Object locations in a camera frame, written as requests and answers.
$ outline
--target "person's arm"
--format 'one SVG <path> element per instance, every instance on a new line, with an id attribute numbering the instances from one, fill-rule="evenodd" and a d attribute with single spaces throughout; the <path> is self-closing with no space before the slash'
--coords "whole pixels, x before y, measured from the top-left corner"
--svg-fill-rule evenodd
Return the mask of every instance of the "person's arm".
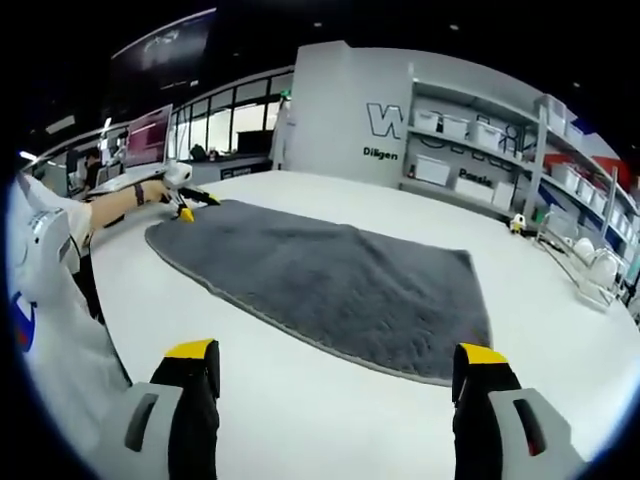
<path id="1" fill-rule="evenodd" d="M 141 185 L 145 203 L 160 202 L 169 193 L 160 180 L 149 180 L 142 182 Z M 91 229 L 97 230 L 137 208 L 138 201 L 134 187 L 128 187 L 119 192 L 98 197 L 89 205 L 91 205 Z"/>

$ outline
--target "person at desk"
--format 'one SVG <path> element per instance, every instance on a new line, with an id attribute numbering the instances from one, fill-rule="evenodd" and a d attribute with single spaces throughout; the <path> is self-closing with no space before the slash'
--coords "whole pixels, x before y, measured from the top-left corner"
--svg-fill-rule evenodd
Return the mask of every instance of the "person at desk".
<path id="1" fill-rule="evenodd" d="M 18 173 L 8 193 L 7 294 L 27 384 L 54 430 L 86 460 L 111 402 L 129 385 L 72 274 L 94 230 L 168 192 L 161 181 L 147 181 L 82 203 Z"/>
<path id="2" fill-rule="evenodd" d="M 100 150 L 98 147 L 92 147 L 87 152 L 86 171 L 87 176 L 84 179 L 84 193 L 96 188 L 98 182 L 98 172 L 102 168 L 102 161 L 100 160 Z"/>

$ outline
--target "screen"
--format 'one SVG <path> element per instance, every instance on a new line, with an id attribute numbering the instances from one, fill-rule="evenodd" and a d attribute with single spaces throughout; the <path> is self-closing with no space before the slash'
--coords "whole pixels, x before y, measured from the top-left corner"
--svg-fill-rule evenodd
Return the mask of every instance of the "screen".
<path id="1" fill-rule="evenodd" d="M 171 105 L 167 105 L 129 124 L 127 153 L 123 161 L 125 166 L 164 161 L 170 117 Z"/>
<path id="2" fill-rule="evenodd" d="M 158 89 L 198 76 L 215 9 L 166 25 L 111 57 L 112 88 Z"/>

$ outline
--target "white shirt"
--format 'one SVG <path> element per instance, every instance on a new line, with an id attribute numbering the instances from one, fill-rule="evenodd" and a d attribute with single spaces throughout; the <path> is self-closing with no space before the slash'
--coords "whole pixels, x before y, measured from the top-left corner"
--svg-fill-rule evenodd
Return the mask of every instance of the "white shirt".
<path id="1" fill-rule="evenodd" d="M 67 212 L 70 234 L 82 246 L 90 232 L 90 204 L 58 197 L 34 178 L 27 179 L 32 194 L 41 202 Z M 33 213 L 34 208 L 14 182 L 7 214 L 10 299 L 19 295 L 15 282 L 17 267 L 10 258 L 11 242 L 24 241 L 19 232 L 26 228 Z M 76 249 L 71 247 L 61 265 L 63 281 L 52 285 L 59 290 L 57 305 L 34 307 L 19 298 L 13 317 L 27 326 L 18 328 L 19 343 L 43 403 L 61 433 L 85 457 L 97 443 L 100 422 L 110 404 L 128 385 L 105 327 L 89 315 L 86 300 L 69 271 L 69 268 L 77 270 L 77 256 Z"/>

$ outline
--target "desk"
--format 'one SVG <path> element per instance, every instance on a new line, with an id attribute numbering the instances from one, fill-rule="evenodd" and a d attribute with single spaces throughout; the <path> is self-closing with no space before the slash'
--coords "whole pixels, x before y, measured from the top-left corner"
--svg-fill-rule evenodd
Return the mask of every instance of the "desk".
<path id="1" fill-rule="evenodd" d="M 622 414 L 640 362 L 631 316 L 619 302 L 605 315 L 576 301 L 555 261 L 501 223 L 410 193 L 308 174 L 266 172 L 204 188 L 221 199 L 469 250 L 495 348 L 524 386 L 571 423 L 584 458 L 597 453 Z M 166 205 L 149 206 L 97 234 L 95 280 L 134 381 L 148 380 L 177 343 L 220 341 L 220 478 L 453 478 L 448 388 L 340 360 L 212 296 L 147 246 L 145 228 L 168 213 Z"/>

